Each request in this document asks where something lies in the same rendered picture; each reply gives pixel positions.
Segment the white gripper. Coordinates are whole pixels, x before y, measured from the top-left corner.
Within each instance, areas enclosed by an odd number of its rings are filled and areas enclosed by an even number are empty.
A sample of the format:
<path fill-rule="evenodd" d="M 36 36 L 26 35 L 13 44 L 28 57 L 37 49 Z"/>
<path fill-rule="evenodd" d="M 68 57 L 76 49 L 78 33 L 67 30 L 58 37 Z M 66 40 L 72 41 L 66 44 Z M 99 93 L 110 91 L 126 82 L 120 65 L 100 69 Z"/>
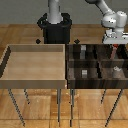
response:
<path fill-rule="evenodd" d="M 106 30 L 102 42 L 104 44 L 127 44 L 128 33 L 113 32 L 111 29 Z"/>

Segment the red cereal box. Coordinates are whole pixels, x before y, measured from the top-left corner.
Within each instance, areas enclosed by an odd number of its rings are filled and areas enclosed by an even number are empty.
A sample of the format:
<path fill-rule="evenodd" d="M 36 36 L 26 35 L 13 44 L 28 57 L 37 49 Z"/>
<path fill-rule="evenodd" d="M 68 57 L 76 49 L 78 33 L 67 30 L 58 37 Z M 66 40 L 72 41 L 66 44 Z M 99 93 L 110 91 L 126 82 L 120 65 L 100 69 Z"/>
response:
<path fill-rule="evenodd" d="M 113 45 L 113 59 L 115 58 L 117 49 L 118 49 L 118 44 L 114 44 Z"/>

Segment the dark wooden compartment bin on legs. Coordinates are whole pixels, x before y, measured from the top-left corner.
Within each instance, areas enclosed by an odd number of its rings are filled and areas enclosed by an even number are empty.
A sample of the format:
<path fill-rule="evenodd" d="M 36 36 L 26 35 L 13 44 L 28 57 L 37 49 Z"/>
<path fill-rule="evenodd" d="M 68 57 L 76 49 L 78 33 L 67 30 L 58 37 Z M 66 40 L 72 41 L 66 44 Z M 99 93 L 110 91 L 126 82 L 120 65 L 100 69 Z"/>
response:
<path fill-rule="evenodd" d="M 85 59 L 80 59 L 81 45 L 86 45 Z M 68 44 L 66 52 L 66 79 L 70 90 L 71 107 L 74 107 L 74 92 L 76 89 L 119 89 L 109 117 L 108 125 L 113 111 L 124 89 L 128 89 L 128 51 L 124 45 L 119 45 L 114 59 L 111 59 L 112 46 L 104 44 Z M 87 77 L 82 78 L 82 70 L 87 70 Z"/>

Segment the small white object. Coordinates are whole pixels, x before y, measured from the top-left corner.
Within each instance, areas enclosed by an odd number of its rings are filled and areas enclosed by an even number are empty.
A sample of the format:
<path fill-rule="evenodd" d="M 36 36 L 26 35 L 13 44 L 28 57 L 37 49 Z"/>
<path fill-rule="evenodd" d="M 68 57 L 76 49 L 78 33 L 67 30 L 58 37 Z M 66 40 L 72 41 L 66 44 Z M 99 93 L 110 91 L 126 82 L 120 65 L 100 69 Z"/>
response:
<path fill-rule="evenodd" d="M 116 72 L 120 72 L 120 71 L 121 71 L 121 68 L 115 66 L 115 67 L 114 67 L 114 71 L 116 71 Z"/>

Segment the tall grey carton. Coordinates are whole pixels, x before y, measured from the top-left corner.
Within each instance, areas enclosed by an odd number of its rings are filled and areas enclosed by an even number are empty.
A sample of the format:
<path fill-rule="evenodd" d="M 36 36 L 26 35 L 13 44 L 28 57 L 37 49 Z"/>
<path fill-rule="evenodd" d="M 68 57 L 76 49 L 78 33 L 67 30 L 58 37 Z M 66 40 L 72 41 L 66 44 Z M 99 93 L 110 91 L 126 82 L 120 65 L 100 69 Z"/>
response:
<path fill-rule="evenodd" d="M 80 59 L 85 59 L 86 45 L 81 45 Z"/>

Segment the small grey block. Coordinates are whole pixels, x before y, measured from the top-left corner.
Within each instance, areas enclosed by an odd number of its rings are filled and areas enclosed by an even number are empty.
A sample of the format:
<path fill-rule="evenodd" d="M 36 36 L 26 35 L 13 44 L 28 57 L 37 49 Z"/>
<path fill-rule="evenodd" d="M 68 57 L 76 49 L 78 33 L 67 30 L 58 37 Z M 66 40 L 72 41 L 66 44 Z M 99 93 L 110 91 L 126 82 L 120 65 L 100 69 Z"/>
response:
<path fill-rule="evenodd" d="M 82 78 L 86 78 L 87 77 L 87 70 L 82 70 Z"/>

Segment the light wooden bin on legs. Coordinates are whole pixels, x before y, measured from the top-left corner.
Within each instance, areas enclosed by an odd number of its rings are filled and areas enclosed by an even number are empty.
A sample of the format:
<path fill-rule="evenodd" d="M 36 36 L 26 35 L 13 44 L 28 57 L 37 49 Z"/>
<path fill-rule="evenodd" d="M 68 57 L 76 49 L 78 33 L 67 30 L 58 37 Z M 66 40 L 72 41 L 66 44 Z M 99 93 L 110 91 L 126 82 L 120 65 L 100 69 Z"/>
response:
<path fill-rule="evenodd" d="M 0 89 L 7 89 L 25 124 L 13 89 L 65 88 L 65 46 L 62 44 L 9 44 L 0 58 Z"/>

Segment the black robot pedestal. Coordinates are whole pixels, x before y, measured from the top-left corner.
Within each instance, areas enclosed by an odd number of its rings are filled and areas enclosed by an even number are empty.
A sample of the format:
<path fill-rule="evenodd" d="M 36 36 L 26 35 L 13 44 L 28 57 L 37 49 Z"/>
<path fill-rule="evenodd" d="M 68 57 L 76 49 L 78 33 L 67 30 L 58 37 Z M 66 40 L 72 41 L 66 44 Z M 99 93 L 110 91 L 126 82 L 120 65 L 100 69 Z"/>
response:
<path fill-rule="evenodd" d="M 63 20 L 57 24 L 51 24 L 47 21 L 47 14 L 44 14 L 37 25 L 43 31 L 45 44 L 68 44 L 70 42 L 70 29 L 72 20 L 68 13 L 62 13 Z"/>

